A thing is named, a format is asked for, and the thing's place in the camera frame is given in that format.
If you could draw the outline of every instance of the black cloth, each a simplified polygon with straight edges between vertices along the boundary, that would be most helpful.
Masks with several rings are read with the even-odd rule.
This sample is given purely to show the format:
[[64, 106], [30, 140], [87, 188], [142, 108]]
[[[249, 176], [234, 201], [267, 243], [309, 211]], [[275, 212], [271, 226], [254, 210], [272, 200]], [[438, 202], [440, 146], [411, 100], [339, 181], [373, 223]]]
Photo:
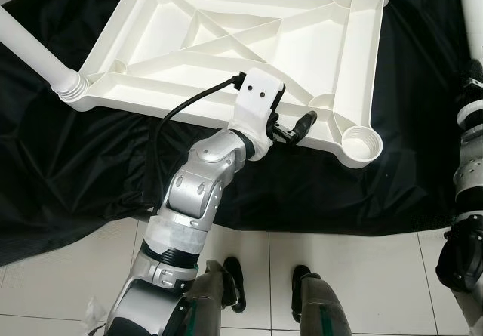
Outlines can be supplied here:
[[[79, 69], [119, 0], [13, 0], [5, 8]], [[458, 164], [456, 74], [469, 59], [460, 0], [391, 0], [383, 13], [372, 125], [382, 155], [363, 169], [276, 144], [223, 194], [215, 223], [238, 230], [366, 236], [447, 226]], [[110, 220], [147, 214], [159, 188], [148, 116], [78, 113], [0, 45], [0, 265], [58, 248]], [[170, 122], [165, 187], [214, 130]]]

